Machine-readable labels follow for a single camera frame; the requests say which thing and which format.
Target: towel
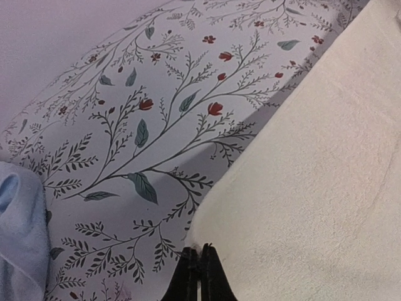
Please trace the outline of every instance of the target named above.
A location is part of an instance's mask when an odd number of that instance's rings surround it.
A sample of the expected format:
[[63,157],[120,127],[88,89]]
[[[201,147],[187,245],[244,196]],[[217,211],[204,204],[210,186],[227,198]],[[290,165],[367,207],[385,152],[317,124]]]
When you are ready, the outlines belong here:
[[42,301],[48,262],[42,184],[33,172],[0,162],[0,300]]
[[196,212],[239,301],[401,300],[400,8],[371,0]]

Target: black tool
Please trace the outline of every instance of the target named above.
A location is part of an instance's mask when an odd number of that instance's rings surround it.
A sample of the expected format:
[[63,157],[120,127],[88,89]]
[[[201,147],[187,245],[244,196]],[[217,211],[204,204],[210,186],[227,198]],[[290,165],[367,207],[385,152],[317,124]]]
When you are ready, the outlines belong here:
[[186,247],[181,252],[170,285],[161,301],[197,301],[200,282],[201,301],[237,301],[216,249],[205,244],[199,257]]

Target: cream towel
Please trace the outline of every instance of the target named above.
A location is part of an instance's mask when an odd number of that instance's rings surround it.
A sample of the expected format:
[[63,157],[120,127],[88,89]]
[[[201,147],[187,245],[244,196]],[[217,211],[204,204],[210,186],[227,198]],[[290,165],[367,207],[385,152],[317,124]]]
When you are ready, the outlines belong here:
[[401,30],[371,0],[196,213],[240,301],[401,300]]

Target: floral pattern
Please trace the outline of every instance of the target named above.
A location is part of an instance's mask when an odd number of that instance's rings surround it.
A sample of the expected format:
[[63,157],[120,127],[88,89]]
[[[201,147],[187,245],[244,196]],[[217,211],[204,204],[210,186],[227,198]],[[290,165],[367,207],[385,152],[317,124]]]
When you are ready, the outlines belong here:
[[202,198],[367,2],[176,0],[55,78],[0,138],[46,191],[45,299],[160,300]]

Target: blue towel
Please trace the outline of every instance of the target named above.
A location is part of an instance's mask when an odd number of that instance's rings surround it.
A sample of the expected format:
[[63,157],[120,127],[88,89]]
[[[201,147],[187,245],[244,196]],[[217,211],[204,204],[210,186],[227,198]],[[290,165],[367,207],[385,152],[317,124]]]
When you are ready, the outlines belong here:
[[42,301],[49,263],[43,187],[0,162],[0,301]]

